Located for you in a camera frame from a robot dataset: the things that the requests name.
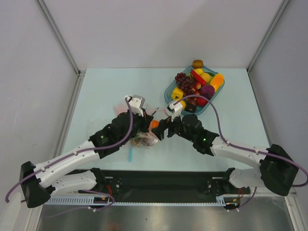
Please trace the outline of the orange fruit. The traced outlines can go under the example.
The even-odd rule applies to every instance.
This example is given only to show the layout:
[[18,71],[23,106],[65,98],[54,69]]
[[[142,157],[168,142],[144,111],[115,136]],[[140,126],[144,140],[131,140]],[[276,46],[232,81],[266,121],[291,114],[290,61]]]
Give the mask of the orange fruit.
[[149,129],[152,130],[154,128],[157,128],[159,126],[159,121],[157,120],[152,120],[149,126]]

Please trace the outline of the brown longan bunch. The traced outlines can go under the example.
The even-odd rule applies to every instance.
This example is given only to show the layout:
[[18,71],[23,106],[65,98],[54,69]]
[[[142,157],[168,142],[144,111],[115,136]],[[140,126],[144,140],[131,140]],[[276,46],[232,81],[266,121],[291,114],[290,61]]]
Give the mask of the brown longan bunch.
[[150,142],[147,137],[135,137],[135,138],[132,138],[130,142],[132,145],[135,145],[138,147],[140,146],[149,147],[150,146]]

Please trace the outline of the clear zip bag pink zipper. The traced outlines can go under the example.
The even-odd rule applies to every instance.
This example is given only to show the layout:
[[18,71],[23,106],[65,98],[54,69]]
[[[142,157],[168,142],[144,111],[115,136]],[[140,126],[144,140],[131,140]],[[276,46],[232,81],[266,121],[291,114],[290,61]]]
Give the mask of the clear zip bag pink zipper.
[[116,108],[115,111],[118,113],[117,117],[103,129],[91,135],[89,141],[95,147],[117,144],[113,148],[96,151],[103,157],[113,154],[124,145],[128,149],[128,162],[132,162],[134,148],[150,148],[158,143],[158,138],[152,130],[158,127],[158,119],[166,116],[167,111],[162,107],[150,107],[149,105],[143,109],[143,116],[137,113],[130,116],[130,110],[124,112]]

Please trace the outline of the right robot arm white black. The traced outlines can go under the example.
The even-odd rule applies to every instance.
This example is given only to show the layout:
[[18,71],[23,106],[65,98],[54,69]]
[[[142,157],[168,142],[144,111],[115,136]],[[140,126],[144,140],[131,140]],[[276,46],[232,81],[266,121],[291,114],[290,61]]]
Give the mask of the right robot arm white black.
[[201,154],[224,157],[250,166],[249,169],[233,167],[226,171],[222,188],[227,193],[242,187],[266,187],[277,195],[287,196],[299,170],[281,146],[272,144],[269,148],[262,148],[230,143],[203,128],[194,114],[162,119],[152,132],[159,140],[164,139],[165,133],[169,138],[178,135],[192,142],[193,148]]

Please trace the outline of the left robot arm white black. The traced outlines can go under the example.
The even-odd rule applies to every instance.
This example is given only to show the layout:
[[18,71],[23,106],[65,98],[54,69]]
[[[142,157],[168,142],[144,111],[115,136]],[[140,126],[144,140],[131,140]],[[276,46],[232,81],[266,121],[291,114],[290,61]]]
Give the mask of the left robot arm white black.
[[33,164],[27,161],[21,165],[20,181],[28,208],[47,202],[57,191],[60,177],[88,162],[97,161],[117,152],[121,146],[134,138],[138,132],[148,132],[153,116],[120,113],[111,123],[97,131],[74,150],[51,159]]

